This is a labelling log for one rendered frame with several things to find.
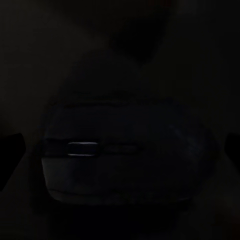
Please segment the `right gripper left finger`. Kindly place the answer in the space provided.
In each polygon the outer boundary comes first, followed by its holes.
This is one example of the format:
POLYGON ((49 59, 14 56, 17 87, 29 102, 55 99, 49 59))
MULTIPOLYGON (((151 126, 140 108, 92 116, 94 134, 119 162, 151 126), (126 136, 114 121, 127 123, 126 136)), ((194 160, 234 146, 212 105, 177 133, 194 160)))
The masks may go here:
POLYGON ((0 138, 0 193, 26 152, 21 133, 0 138))

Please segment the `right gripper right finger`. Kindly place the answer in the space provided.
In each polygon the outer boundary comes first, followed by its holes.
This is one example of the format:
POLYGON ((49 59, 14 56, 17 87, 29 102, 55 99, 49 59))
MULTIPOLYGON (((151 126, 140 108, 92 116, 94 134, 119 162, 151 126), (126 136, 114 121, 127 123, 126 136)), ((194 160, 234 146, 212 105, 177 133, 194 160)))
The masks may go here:
POLYGON ((228 133, 224 151, 240 173, 240 135, 228 133))

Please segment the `mouse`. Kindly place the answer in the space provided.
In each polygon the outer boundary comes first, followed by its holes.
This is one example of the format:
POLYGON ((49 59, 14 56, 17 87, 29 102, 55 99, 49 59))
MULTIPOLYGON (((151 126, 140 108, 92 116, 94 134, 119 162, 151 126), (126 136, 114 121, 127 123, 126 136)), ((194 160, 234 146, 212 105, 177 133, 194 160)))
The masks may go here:
POLYGON ((147 89, 63 104, 44 139, 46 188, 75 205, 187 200, 208 190, 221 162, 217 134, 202 111, 147 89))

